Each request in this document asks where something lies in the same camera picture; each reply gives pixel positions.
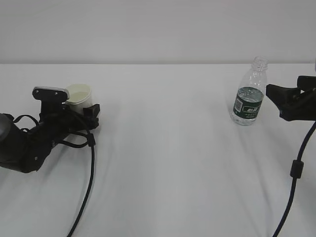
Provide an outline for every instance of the black cable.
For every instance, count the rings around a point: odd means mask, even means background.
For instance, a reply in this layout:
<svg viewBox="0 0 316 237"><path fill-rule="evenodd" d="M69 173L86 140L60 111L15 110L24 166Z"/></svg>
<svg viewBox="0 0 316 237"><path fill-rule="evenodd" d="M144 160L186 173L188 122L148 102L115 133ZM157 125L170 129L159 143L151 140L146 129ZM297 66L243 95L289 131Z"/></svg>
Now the black cable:
<svg viewBox="0 0 316 237"><path fill-rule="evenodd" d="M26 132L30 131L30 130L29 130L28 128L26 128L26 127L21 128L20 130L23 131L23 132L24 132L24 131L26 131Z"/></svg>
<svg viewBox="0 0 316 237"><path fill-rule="evenodd" d="M308 140L310 139L310 137L312 136L312 134L314 133L315 130L316 130L316 122L312 125L311 129L306 134L306 136L304 138L304 141L303 141L303 143L301 145L300 151L299 151L299 153L297 155L296 161L300 161L301 162L302 156L303 156L303 152L304 152L305 147L306 147L306 145L308 143ZM282 227L283 227L283 225L285 223L287 215L290 212L291 205L292 205L293 200L294 200L296 181L297 181L297 178L293 177L291 191L290 191L290 197L289 197L289 200L287 202L286 209L285 209L284 214L283 214L283 216L281 218L281 221L280 221L279 225L277 226L277 229L276 229L275 233L273 234L273 237L277 237L278 236L278 234L280 233L280 231L281 231L281 229L282 229Z"/></svg>
<svg viewBox="0 0 316 237"><path fill-rule="evenodd" d="M91 147L91 172L90 172L90 179L89 179L89 184L88 184L88 188L87 188L87 191L85 193L85 196L84 196L84 199L83 199L83 202L82 202L82 205L81 205L81 208L79 210L79 213L75 219L75 222L72 226L72 228L70 229L67 237L71 237L80 221L80 218L83 214L83 211L84 211L84 208L86 206L86 203L88 201L88 198L89 198L89 195L90 195L90 192L91 192L91 188L92 188L92 184L93 184L93 177L94 177L94 164L95 164L95 151L94 151L94 138L93 138L93 134L91 134L88 126L84 123L84 121L79 117L77 116L75 113L70 113L71 115L73 115L84 127L84 129L86 130L87 132L87 143L88 145Z"/></svg>
<svg viewBox="0 0 316 237"><path fill-rule="evenodd" d="M19 117L17 117L17 118L13 121L13 123L19 122L19 121L21 120L21 118L23 118L23 117L28 117L28 118L30 118L30 119L36 124L36 126L38 126L38 125L40 124L34 117L32 117L32 116L30 116L30 115L20 115Z"/></svg>
<svg viewBox="0 0 316 237"><path fill-rule="evenodd" d="M83 148L86 145L88 145L88 142L85 142L83 144L74 144L74 143L67 142L67 141L61 141L61 142L59 142L59 144L62 144L62 145L68 146L68 147L72 147L72 148Z"/></svg>

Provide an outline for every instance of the cable ferrite bead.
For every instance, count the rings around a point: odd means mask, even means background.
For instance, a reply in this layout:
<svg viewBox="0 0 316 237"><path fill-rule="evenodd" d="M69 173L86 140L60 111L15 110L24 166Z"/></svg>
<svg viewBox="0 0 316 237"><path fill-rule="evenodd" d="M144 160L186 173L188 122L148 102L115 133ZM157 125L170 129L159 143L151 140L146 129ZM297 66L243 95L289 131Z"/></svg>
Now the cable ferrite bead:
<svg viewBox="0 0 316 237"><path fill-rule="evenodd" d="M87 134L87 141L88 141L88 146L90 147L95 146L95 139L92 133Z"/></svg>
<svg viewBox="0 0 316 237"><path fill-rule="evenodd" d="M291 177L294 179L300 179L303 173L304 162L301 160L294 160L291 168Z"/></svg>

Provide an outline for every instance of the plastic water bottle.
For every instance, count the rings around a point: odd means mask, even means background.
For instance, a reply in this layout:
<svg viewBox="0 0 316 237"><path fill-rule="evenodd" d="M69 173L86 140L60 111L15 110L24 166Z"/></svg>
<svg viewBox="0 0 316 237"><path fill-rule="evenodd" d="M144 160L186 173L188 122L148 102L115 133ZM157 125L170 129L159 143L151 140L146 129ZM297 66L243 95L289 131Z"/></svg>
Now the plastic water bottle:
<svg viewBox="0 0 316 237"><path fill-rule="evenodd" d="M252 125L257 119L260 106L266 94L268 61L258 56L251 69L243 77L237 92L231 117L240 125Z"/></svg>

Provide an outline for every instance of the bottle neck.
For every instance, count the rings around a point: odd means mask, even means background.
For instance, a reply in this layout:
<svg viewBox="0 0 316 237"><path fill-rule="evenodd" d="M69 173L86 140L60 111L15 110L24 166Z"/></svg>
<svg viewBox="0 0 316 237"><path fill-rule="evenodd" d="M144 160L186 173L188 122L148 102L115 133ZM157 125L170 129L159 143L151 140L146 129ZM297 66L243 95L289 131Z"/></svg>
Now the bottle neck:
<svg viewBox="0 0 316 237"><path fill-rule="evenodd" d="M256 57L251 65L254 71L263 72L268 69L268 61L264 57Z"/></svg>

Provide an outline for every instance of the paper cup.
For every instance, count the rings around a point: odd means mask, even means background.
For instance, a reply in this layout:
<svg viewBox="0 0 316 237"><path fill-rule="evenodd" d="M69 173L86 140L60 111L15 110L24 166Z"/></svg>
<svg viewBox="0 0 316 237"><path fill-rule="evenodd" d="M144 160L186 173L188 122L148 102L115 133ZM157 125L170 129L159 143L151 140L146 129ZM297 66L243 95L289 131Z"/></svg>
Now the paper cup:
<svg viewBox="0 0 316 237"><path fill-rule="evenodd" d="M83 115L83 108L92 106L91 87L87 84L72 84L66 87L69 91L70 98L66 104L70 106L72 111Z"/></svg>

